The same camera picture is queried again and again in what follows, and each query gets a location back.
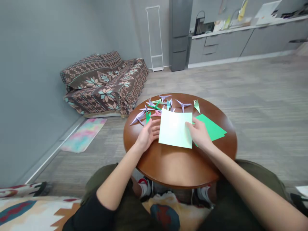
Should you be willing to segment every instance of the pastel rug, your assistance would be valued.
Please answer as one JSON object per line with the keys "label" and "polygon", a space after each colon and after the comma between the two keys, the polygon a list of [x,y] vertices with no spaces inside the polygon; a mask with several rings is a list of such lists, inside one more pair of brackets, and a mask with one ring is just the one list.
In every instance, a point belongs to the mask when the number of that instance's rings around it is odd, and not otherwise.
{"label": "pastel rug", "polygon": [[91,118],[81,125],[61,146],[61,150],[81,153],[90,145],[97,133],[102,129],[107,119]]}

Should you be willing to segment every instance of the gray carpet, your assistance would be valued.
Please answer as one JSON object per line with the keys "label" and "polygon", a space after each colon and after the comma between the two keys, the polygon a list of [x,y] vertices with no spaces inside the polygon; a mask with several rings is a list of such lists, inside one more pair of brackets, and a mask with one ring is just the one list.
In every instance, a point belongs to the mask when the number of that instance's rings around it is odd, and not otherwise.
{"label": "gray carpet", "polygon": [[[139,102],[162,93],[187,93],[218,106],[238,137],[237,158],[257,162],[287,185],[308,184],[308,58],[285,56],[150,72]],[[59,152],[36,179],[54,186],[51,195],[82,196],[101,166],[125,154],[126,119],[110,117],[84,153]]]}

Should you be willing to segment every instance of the round wooden table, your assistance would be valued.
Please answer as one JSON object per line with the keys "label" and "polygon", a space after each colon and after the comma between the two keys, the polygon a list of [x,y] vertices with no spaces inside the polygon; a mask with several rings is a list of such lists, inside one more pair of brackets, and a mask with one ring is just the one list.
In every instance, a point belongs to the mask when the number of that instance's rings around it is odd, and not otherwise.
{"label": "round wooden table", "polygon": [[[227,132],[224,137],[213,141],[213,143],[230,158],[235,159],[237,150],[236,133],[230,120],[218,107],[209,101],[193,95],[179,93],[163,95],[172,95],[168,97],[168,100],[172,98],[172,107],[178,113],[182,112],[182,108],[176,99],[182,103],[191,103],[192,105],[185,107],[184,112],[192,112],[193,117],[200,115],[193,105],[193,100],[198,99],[201,114],[207,116]],[[159,96],[151,98],[152,101],[158,99],[160,99]],[[139,104],[129,115],[125,123],[123,137],[126,151],[133,146],[140,130],[143,128],[139,122],[131,126],[129,125],[136,115],[141,112],[140,109],[144,108],[146,102],[148,100]],[[152,119],[160,119],[160,117],[154,116]],[[201,149],[194,143],[192,149],[188,149],[160,144],[156,140],[142,155],[137,169],[149,179],[168,187],[186,189],[201,187],[219,178],[217,168],[206,155],[204,158],[201,152]]]}

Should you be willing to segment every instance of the sofa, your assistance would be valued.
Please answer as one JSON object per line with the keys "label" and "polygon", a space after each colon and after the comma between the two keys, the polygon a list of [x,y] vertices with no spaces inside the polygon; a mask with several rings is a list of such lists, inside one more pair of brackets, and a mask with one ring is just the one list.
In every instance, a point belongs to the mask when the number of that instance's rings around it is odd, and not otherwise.
{"label": "sofa", "polygon": [[128,116],[148,74],[142,58],[124,61],[116,51],[91,55],[60,72],[65,102],[86,118]]}

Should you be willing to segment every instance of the countertop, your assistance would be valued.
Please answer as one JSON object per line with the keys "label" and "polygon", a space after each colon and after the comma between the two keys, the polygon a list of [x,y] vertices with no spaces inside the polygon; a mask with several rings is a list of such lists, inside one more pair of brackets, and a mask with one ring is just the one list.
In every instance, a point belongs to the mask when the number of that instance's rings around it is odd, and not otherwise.
{"label": "countertop", "polygon": [[284,24],[284,23],[288,23],[288,22],[300,21],[300,20],[305,20],[305,19],[308,19],[308,15],[300,16],[300,17],[295,17],[295,18],[287,18],[287,19],[277,18],[276,21],[271,22],[269,24],[261,24],[261,25],[255,25],[255,26],[238,27],[238,28],[229,29],[229,30],[220,30],[220,31],[215,31],[215,32],[208,33],[208,34],[192,36],[192,39],[198,39],[198,38],[203,38],[203,37],[208,37],[208,36],[213,36],[213,35],[218,35],[218,34],[225,34],[225,33],[230,33],[230,32],[240,31],[240,30],[249,30],[249,29],[255,29],[255,28],[260,28],[260,27],[267,27],[267,26],[272,26],[272,25],[277,25],[277,24]]}

